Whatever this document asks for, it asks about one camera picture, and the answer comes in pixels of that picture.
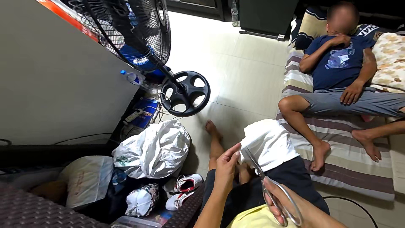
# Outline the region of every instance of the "person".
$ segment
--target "person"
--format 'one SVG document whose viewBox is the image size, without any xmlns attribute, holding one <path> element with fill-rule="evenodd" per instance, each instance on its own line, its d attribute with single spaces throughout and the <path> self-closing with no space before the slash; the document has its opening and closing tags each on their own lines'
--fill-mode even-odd
<svg viewBox="0 0 405 228">
<path fill-rule="evenodd" d="M 238 166 L 239 185 L 235 184 L 235 166 L 241 144 L 237 143 L 224 152 L 220 141 L 221 133 L 211 120 L 205 128 L 211 135 L 209 171 L 205 181 L 200 216 L 194 228 L 218 227 L 282 227 L 280 211 L 274 205 L 265 203 L 261 179 L 250 174 L 247 166 Z M 312 185 L 310 175 L 300 156 L 266 171 L 265 174 L 283 184 L 297 204 L 303 216 L 301 227 L 345 227 L 329 215 L 328 205 Z M 265 179 L 265 187 L 276 196 L 290 212 L 289 199 L 283 191 Z M 295 227 L 289 220 L 289 227 Z"/>
<path fill-rule="evenodd" d="M 405 117 L 404 94 L 374 93 L 375 89 L 368 87 L 368 81 L 377 71 L 371 51 L 375 41 L 349 36 L 359 21 L 357 8 L 351 3 L 339 2 L 328 9 L 326 18 L 327 35 L 310 44 L 299 66 L 301 72 L 312 73 L 314 92 L 285 97 L 278 104 L 288 124 L 312 144 L 314 161 L 310 168 L 313 171 L 324 165 L 330 145 L 316 137 L 302 113 Z M 405 133 L 405 122 L 366 131 L 355 130 L 352 136 L 364 146 L 370 158 L 378 162 L 382 159 L 381 154 L 372 140 L 390 133 Z"/>
</svg>

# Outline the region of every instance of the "navy blue t-shirt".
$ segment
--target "navy blue t-shirt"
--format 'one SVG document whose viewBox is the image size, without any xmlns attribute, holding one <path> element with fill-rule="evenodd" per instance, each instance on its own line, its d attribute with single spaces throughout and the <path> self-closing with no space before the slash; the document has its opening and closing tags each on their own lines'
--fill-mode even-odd
<svg viewBox="0 0 405 228">
<path fill-rule="evenodd" d="M 316 38 L 304 51 L 311 55 L 326 41 L 335 36 Z M 327 49 L 312 70 L 313 90 L 347 87 L 358 77 L 363 63 L 363 50 L 372 47 L 375 41 L 365 37 L 351 37 L 350 45 L 344 44 Z"/>
</svg>

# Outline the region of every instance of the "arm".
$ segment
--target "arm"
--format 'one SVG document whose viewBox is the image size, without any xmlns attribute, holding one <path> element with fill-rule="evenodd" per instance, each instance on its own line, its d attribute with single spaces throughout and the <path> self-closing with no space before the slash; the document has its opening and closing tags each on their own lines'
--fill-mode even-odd
<svg viewBox="0 0 405 228">
<path fill-rule="evenodd" d="M 302 73 L 307 73 L 312 70 L 312 68 L 318 63 L 319 59 L 322 57 L 323 53 L 330 47 L 339 45 L 341 43 L 348 47 L 350 44 L 350 37 L 347 35 L 339 35 L 333 39 L 326 41 L 322 46 L 320 46 L 311 55 L 305 54 L 300 62 L 300 71 Z"/>
<path fill-rule="evenodd" d="M 287 198 L 286 194 L 274 183 L 269 181 L 267 178 L 264 179 L 264 185 L 267 190 L 269 190 L 280 202 L 281 204 L 291 213 L 294 215 L 294 209 Z M 306 201 L 304 198 L 297 195 L 288 187 L 282 185 L 290 194 L 294 202 L 297 204 L 298 209 L 300 210 L 303 221 L 300 227 L 302 228 L 347 228 L 342 223 L 338 222 L 336 219 L 332 218 L 331 216 L 327 215 L 325 212 L 321 211 L 319 208 L 315 207 L 312 203 Z M 267 202 L 271 202 L 270 211 L 277 219 L 277 221 L 282 224 L 283 219 L 281 217 L 280 211 L 273 205 L 270 197 L 265 194 L 265 198 Z"/>
<path fill-rule="evenodd" d="M 226 197 L 232 190 L 235 165 L 238 162 L 241 147 L 241 144 L 237 143 L 217 159 L 214 188 L 194 228 L 218 228 L 221 225 Z"/>
<path fill-rule="evenodd" d="M 357 102 L 363 91 L 363 86 L 377 72 L 377 61 L 371 51 L 371 48 L 363 50 L 363 65 L 357 79 L 348 86 L 340 97 L 340 102 L 343 104 L 351 104 Z"/>
<path fill-rule="evenodd" d="M 312 68 L 316 65 L 316 63 L 321 58 L 322 54 L 330 47 L 331 47 L 331 44 L 329 41 L 327 41 L 311 55 L 305 54 L 300 62 L 300 71 L 302 73 L 307 73 L 307 72 L 311 71 Z"/>
<path fill-rule="evenodd" d="M 213 189 L 194 228 L 219 227 L 221 225 L 227 196 L 227 194 L 225 195 L 223 192 Z"/>
</svg>

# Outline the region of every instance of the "striped mattress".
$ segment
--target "striped mattress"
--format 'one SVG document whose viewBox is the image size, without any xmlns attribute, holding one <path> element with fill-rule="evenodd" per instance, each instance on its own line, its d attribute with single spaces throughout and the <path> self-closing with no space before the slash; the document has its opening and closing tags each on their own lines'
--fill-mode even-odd
<svg viewBox="0 0 405 228">
<path fill-rule="evenodd" d="M 312 77 L 299 71 L 302 50 L 290 48 L 282 98 L 312 92 Z M 352 137 L 354 129 L 376 127 L 385 123 L 384 118 L 375 118 L 366 123 L 360 116 L 305 117 L 308 126 L 322 140 L 331 145 L 331 153 L 325 160 L 325 171 L 322 174 L 310 172 L 313 181 L 340 187 L 371 197 L 394 200 L 394 184 L 390 145 L 388 138 L 378 138 L 375 145 L 379 147 L 382 161 L 376 163 L 366 154 L 363 146 Z M 309 165 L 313 159 L 311 144 L 295 131 L 278 111 L 277 120 L 290 132 L 290 139 Z"/>
</svg>

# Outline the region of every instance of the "bare foot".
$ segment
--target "bare foot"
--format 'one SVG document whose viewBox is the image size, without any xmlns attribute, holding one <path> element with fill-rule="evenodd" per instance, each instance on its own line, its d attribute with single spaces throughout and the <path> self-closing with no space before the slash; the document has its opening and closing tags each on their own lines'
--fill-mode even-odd
<svg viewBox="0 0 405 228">
<path fill-rule="evenodd" d="M 327 142 L 321 140 L 321 143 L 317 146 L 313 146 L 314 160 L 311 163 L 311 170 L 316 172 L 324 166 L 325 155 L 330 150 L 330 145 Z"/>
<path fill-rule="evenodd" d="M 217 130 L 217 127 L 211 120 L 207 120 L 207 123 L 205 123 L 205 130 L 212 136 L 218 138 L 218 140 L 222 139 L 222 134 L 219 133 Z"/>
<path fill-rule="evenodd" d="M 380 151 L 374 146 L 373 140 L 367 137 L 365 130 L 353 130 L 352 136 L 363 145 L 366 153 L 373 161 L 378 162 L 378 159 L 381 160 Z"/>
</svg>

